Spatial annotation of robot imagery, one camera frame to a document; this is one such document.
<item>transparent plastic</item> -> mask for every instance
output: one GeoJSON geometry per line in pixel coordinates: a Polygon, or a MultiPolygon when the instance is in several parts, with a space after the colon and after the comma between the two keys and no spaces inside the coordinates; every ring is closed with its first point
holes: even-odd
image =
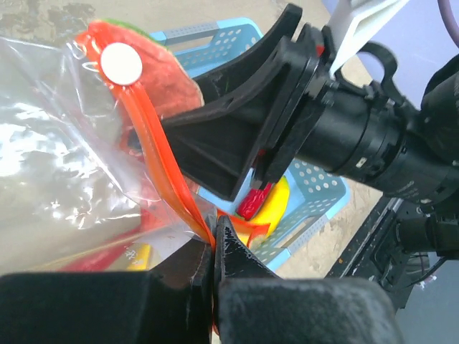
{"type": "MultiPolygon", "coordinates": [[[[213,239],[216,209],[177,179],[169,147],[142,155],[127,143],[142,84],[115,92],[81,44],[0,39],[0,274],[149,268],[142,237],[153,231],[213,239]]],[[[147,131],[162,132],[152,111],[147,131]]]]}

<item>light blue plastic basket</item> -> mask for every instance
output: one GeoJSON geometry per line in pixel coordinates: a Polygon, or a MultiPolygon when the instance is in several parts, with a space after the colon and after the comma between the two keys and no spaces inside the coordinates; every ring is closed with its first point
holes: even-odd
{"type": "MultiPolygon", "coordinates": [[[[262,33],[252,20],[238,18],[155,32],[151,36],[166,46],[210,38],[205,45],[197,43],[198,47],[175,53],[188,74],[196,77],[239,56],[262,33]]],[[[290,186],[287,211],[273,234],[254,251],[272,271],[308,242],[350,199],[345,180],[303,161],[294,160],[285,176],[290,186]]],[[[203,188],[199,195],[221,210],[234,213],[250,190],[250,178],[251,173],[234,202],[223,201],[203,188]]]]}

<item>table surface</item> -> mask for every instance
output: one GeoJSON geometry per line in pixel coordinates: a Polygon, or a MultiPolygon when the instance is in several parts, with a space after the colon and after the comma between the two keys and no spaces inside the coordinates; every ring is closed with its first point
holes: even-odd
{"type": "MultiPolygon", "coordinates": [[[[320,0],[296,0],[303,23],[322,27],[329,13],[320,0]]],[[[114,18],[146,32],[174,29],[240,16],[251,18],[264,33],[287,4],[283,0],[16,0],[0,1],[0,35],[61,45],[96,18],[114,18]]],[[[344,68],[357,84],[370,80],[357,58],[344,68]]],[[[349,181],[351,200],[312,240],[279,270],[285,278],[324,277],[345,249],[381,194],[349,181]]]]}

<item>red chili pepper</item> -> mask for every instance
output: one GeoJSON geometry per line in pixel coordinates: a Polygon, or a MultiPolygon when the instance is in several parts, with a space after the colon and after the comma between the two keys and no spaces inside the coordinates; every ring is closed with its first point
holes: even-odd
{"type": "Polygon", "coordinates": [[[251,189],[237,207],[236,214],[249,221],[260,210],[272,188],[273,184],[268,183],[263,190],[251,189]]]}

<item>white circle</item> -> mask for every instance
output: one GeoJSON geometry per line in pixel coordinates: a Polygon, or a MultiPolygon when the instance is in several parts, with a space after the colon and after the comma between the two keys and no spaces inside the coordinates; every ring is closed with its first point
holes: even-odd
{"type": "Polygon", "coordinates": [[[100,55],[105,76],[121,86],[132,85],[142,75],[142,60],[137,51],[124,43],[109,44],[100,55]]]}

